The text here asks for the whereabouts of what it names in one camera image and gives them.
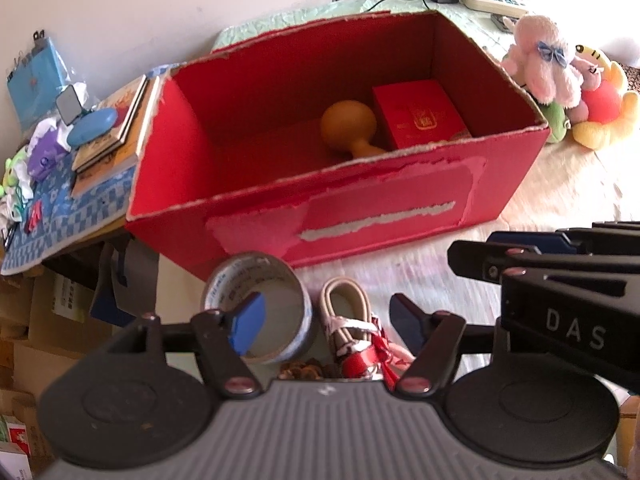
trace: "power strip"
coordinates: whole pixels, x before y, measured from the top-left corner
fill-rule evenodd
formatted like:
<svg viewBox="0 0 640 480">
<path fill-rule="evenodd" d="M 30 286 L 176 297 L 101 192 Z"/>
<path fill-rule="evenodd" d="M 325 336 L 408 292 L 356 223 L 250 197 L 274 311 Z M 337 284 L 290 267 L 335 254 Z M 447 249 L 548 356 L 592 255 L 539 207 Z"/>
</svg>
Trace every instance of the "power strip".
<svg viewBox="0 0 640 480">
<path fill-rule="evenodd" d="M 502 14 L 510 18 L 521 18 L 529 11 L 523 0 L 460 0 L 463 5 L 473 10 Z"/>
</svg>

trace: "red gift box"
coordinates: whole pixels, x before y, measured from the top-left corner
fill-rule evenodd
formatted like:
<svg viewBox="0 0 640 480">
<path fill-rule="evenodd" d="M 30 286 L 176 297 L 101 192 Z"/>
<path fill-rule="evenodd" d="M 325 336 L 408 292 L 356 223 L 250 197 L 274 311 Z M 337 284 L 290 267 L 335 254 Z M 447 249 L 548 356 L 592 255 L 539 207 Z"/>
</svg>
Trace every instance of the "red gift box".
<svg viewBox="0 0 640 480">
<path fill-rule="evenodd" d="M 466 133 L 456 107 L 435 79 L 378 86 L 373 95 L 378 115 L 398 150 L 459 139 Z"/>
<path fill-rule="evenodd" d="M 357 160 L 322 143 L 331 104 L 374 107 L 372 88 L 423 79 L 473 139 Z M 173 70 L 156 107 L 127 228 L 202 279 L 241 251 L 305 266 L 495 219 L 549 133 L 533 101 L 429 11 L 263 34 Z"/>
</svg>

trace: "packing tape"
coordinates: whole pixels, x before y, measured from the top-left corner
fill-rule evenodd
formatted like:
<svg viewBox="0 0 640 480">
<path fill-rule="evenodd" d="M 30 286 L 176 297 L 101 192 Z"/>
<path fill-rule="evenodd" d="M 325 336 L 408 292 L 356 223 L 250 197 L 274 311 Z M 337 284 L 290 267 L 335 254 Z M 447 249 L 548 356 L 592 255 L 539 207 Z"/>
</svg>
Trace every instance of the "packing tape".
<svg viewBox="0 0 640 480">
<path fill-rule="evenodd" d="M 202 309 L 228 312 L 251 292 L 265 299 L 265 321 L 243 359 L 248 364 L 291 360 L 305 349 L 313 309 L 309 293 L 293 270 L 270 254 L 241 253 L 212 273 L 202 294 Z"/>
</svg>

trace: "black round disc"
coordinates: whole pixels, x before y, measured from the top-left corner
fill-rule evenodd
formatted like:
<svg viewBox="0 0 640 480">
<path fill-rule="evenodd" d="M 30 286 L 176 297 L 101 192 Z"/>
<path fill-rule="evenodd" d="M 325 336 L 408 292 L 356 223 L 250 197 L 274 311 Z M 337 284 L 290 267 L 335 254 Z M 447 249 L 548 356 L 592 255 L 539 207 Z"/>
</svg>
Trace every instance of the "black round disc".
<svg viewBox="0 0 640 480">
<path fill-rule="evenodd" d="M 212 405 L 198 380 L 137 356 L 109 357 L 78 365 L 42 397 L 40 427 L 57 456 L 90 468 L 131 468 L 200 435 Z"/>
<path fill-rule="evenodd" d="M 480 451 L 520 463 L 570 462 L 604 451 L 618 424 L 618 404 L 606 386 L 542 354 L 512 354 L 463 376 L 445 409 Z"/>
</svg>

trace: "cardboard box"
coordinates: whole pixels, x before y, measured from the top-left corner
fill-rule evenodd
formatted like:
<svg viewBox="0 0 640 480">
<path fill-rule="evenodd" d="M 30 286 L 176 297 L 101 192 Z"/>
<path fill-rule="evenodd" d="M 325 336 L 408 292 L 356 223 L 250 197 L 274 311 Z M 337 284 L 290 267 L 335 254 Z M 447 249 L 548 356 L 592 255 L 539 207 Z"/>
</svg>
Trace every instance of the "cardboard box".
<svg viewBox="0 0 640 480">
<path fill-rule="evenodd" d="M 35 478 L 39 478 L 42 473 L 44 473 L 49 466 L 51 466 L 56 461 L 55 458 L 46 457 L 46 458 L 29 458 L 29 466 L 31 467 L 31 473 Z"/>
<path fill-rule="evenodd" d="M 0 388 L 11 388 L 14 385 L 14 369 L 0 366 Z"/>
<path fill-rule="evenodd" d="M 0 276 L 0 294 L 15 294 L 20 290 L 22 276 Z"/>
<path fill-rule="evenodd" d="M 0 340 L 0 367 L 14 368 L 14 344 L 11 341 Z"/>
<path fill-rule="evenodd" d="M 27 438 L 27 426 L 12 415 L 0 416 L 0 441 L 13 442 L 27 456 L 31 454 L 29 439 Z"/>
<path fill-rule="evenodd" d="M 397 150 L 456 140 L 467 131 L 456 107 L 435 79 L 377 86 L 373 95 L 378 121 L 385 125 Z"/>
<path fill-rule="evenodd" d="M 14 414 L 14 400 L 20 400 L 27 404 L 35 403 L 35 398 L 28 392 L 12 390 L 11 388 L 0 388 L 0 415 Z"/>
<path fill-rule="evenodd" d="M 0 442 L 0 465 L 15 480 L 31 480 L 31 469 L 26 453 L 16 444 Z"/>
<path fill-rule="evenodd" d="M 48 269 L 35 279 L 29 328 L 25 336 L 14 341 L 78 359 L 107 341 L 111 337 L 111 326 L 87 315 L 91 292 L 83 294 L 75 287 L 70 288 L 68 283 L 59 286 L 60 280 L 67 279 Z"/>
<path fill-rule="evenodd" d="M 435 79 L 473 139 L 350 160 L 321 140 L 335 102 Z M 175 68 L 136 169 L 127 229 L 203 280 L 230 254 L 293 266 L 495 219 L 549 133 L 532 99 L 438 12 L 269 32 Z M 391 149 L 379 128 L 374 144 Z"/>
<path fill-rule="evenodd" d="M 29 325 L 33 280 L 23 279 L 16 292 L 0 292 L 0 325 L 20 327 Z"/>
<path fill-rule="evenodd" d="M 30 450 L 29 457 L 53 459 L 53 452 L 38 425 L 36 403 L 16 398 L 12 402 L 12 407 L 14 409 L 14 417 L 26 427 Z"/>
<path fill-rule="evenodd" d="M 620 467 L 628 467 L 631 448 L 636 439 L 636 425 L 638 424 L 638 410 L 640 397 L 630 396 L 620 406 L 620 421 L 616 430 L 616 454 Z"/>
</svg>

